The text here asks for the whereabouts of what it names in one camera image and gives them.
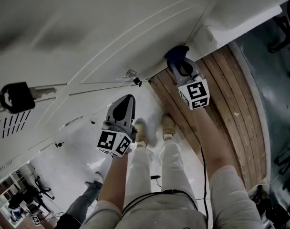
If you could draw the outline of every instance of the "forearm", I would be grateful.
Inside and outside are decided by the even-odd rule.
[[[123,210],[126,188],[128,154],[122,158],[114,157],[100,192],[98,201],[109,201]]]
[[[202,146],[210,179],[219,168],[233,165],[233,159],[226,141],[204,108],[198,108],[194,114],[197,135]]]

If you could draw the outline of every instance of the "white sneaker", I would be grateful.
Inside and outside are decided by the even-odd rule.
[[[96,171],[96,173],[94,174],[94,181],[104,183],[104,178],[103,178],[102,174],[99,173],[98,171]]]

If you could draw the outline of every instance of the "wooden plank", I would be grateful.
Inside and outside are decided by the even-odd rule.
[[[244,94],[245,100],[247,102],[252,121],[254,124],[255,134],[258,141],[258,150],[259,150],[259,156],[261,160],[261,173],[262,173],[262,179],[265,178],[267,174],[267,164],[266,164],[266,151],[265,151],[265,143],[264,143],[264,137],[263,132],[259,120],[259,114],[251,93],[251,90],[249,88],[249,85],[246,81],[246,78],[244,74],[242,73],[240,66],[238,65],[235,57],[232,55],[232,52],[230,49],[225,46],[222,47],[221,52],[223,53],[224,57],[226,58],[227,62],[229,63],[239,85],[240,88]]]
[[[230,86],[232,93],[236,99],[236,102],[238,104],[241,116],[243,118],[243,121],[245,122],[245,126],[247,129],[247,133],[249,136],[250,144],[251,144],[251,150],[254,157],[254,165],[255,165],[255,172],[256,172],[256,178],[257,178],[257,184],[259,184],[262,180],[262,173],[261,173],[261,161],[259,157],[259,147],[258,147],[258,141],[255,134],[255,129],[253,125],[253,121],[251,118],[250,111],[248,109],[247,102],[245,100],[245,97],[242,93],[242,90],[240,88],[239,83],[236,80],[236,77],[230,68],[227,60],[225,59],[224,55],[220,50],[216,50],[212,53],[215,61],[217,62],[220,70],[222,71],[224,77],[226,78],[228,85]]]
[[[181,110],[183,116],[185,117],[185,119],[187,120],[187,122],[191,126],[193,132],[195,133],[195,135],[198,138],[197,127],[196,127],[194,117],[193,117],[193,115],[195,114],[195,111],[191,111],[188,108],[188,106],[183,102],[181,97],[179,96],[178,90],[176,88],[176,82],[174,80],[174,75],[170,72],[169,69],[167,69],[167,70],[159,73],[157,76],[160,79],[160,81],[162,82],[162,84],[164,85],[164,87],[167,89],[168,93],[173,98],[173,100],[175,101],[175,103],[177,104],[179,109]],[[206,110],[207,110],[207,113],[210,115],[211,119],[213,120],[213,122],[216,124],[216,126],[219,129],[220,133],[222,134],[223,138],[227,142],[230,153],[231,153],[233,160],[234,160],[234,167],[237,170],[238,175],[243,180],[243,177],[241,175],[241,168],[238,164],[237,155],[233,151],[233,148],[232,148],[233,145],[231,144],[231,142],[229,140],[229,137],[225,131],[224,125],[222,124],[216,110],[213,107],[212,101],[210,102],[209,106],[206,107]]]
[[[213,76],[211,75],[210,71],[207,69],[206,65],[202,60],[198,60],[197,65],[199,66],[200,73],[204,75],[207,80],[208,87],[210,90],[210,95],[214,104],[218,111],[220,112],[220,116],[225,123],[225,126],[228,130],[229,136],[232,140],[233,147],[238,157],[238,162],[241,167],[241,173],[245,181],[246,189],[249,190],[252,188],[251,185],[251,177],[248,167],[247,156],[244,150],[244,146],[242,144],[238,129],[235,125],[233,116],[230,112],[230,109],[227,105],[227,102],[222,95],[217,83],[215,82]]]
[[[254,164],[254,156],[252,153],[252,147],[250,143],[250,139],[248,136],[248,132],[246,129],[246,125],[244,119],[240,113],[240,109],[238,107],[237,101],[232,93],[232,90],[227,83],[222,71],[220,70],[218,64],[216,63],[215,59],[211,54],[205,56],[203,58],[204,63],[206,64],[208,70],[210,71],[211,75],[214,77],[218,87],[220,88],[224,99],[228,105],[230,113],[235,121],[236,127],[238,129],[239,136],[241,138],[244,151],[246,153],[250,178],[251,178],[251,186],[255,186],[257,184],[256,179],[256,171],[255,171],[255,164]]]
[[[150,84],[155,91],[155,93],[160,98],[161,102],[165,110],[172,116],[174,122],[182,131],[184,137],[187,139],[188,143],[191,145],[192,149],[194,150],[195,154],[197,155],[199,161],[203,164],[202,156],[201,156],[201,148],[200,143],[194,134],[193,130],[187,123],[186,119],[182,115],[181,111],[179,110],[178,106],[174,102],[174,100],[168,94],[166,88],[163,86],[161,81],[157,76],[150,80]]]

